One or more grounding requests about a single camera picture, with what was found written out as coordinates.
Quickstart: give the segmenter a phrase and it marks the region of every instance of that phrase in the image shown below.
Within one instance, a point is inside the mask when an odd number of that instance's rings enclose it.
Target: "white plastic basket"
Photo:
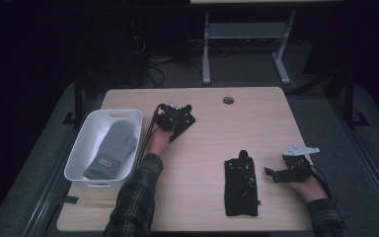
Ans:
[[[111,126],[119,120],[127,119],[134,126],[137,144],[140,140],[143,115],[138,110],[98,110],[91,112],[79,131],[69,159],[64,169],[67,180],[83,189],[99,191],[119,190],[131,173],[137,153],[137,145],[119,168],[113,180],[89,180],[84,171],[97,155],[98,148]]]

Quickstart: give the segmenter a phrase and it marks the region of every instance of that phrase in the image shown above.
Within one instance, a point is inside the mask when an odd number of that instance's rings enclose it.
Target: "metal stand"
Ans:
[[[82,88],[79,74],[73,82],[73,88],[75,93],[75,113],[68,113],[62,124],[73,124],[74,128],[76,128],[82,120]]]
[[[353,120],[353,87],[354,79],[350,72],[347,72],[345,79],[345,93],[344,93],[344,104],[343,104],[343,118],[349,128],[354,129],[356,126],[368,126],[369,122],[365,118],[362,112],[356,112],[358,120]]]
[[[204,55],[202,57],[202,83],[209,85],[210,67],[208,60],[209,39],[281,39],[278,51],[272,53],[272,58],[278,70],[281,82],[289,84],[290,79],[281,61],[285,46],[288,42],[291,26],[296,11],[291,11],[286,22],[281,23],[210,23],[208,12],[204,22]]]

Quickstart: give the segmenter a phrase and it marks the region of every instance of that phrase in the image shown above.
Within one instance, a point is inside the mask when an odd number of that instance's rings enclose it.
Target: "black cloth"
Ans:
[[[246,150],[242,150],[239,158],[224,162],[225,191],[224,203],[227,216],[251,215],[258,216],[257,177],[254,160]]]

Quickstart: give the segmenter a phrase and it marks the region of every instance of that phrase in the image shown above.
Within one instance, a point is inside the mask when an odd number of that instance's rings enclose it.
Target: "wooden table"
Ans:
[[[232,97],[233,105],[223,103]],[[265,175],[264,167],[286,169],[281,153],[303,144],[279,88],[138,89],[107,92],[102,109],[138,109],[147,127],[155,108],[168,101],[192,105],[196,123],[172,142],[162,156],[164,171],[156,193],[153,231],[311,230],[301,198]],[[259,217],[227,217],[224,161],[247,150],[254,159]],[[71,186],[57,221],[62,231],[104,230],[117,192],[83,191]]]

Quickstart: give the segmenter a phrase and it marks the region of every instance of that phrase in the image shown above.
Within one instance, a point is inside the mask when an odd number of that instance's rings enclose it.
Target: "plaid sleeve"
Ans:
[[[118,193],[103,236],[150,236],[156,184],[163,170],[160,158],[147,154]]]
[[[307,204],[307,208],[317,237],[349,236],[333,200],[313,200]]]

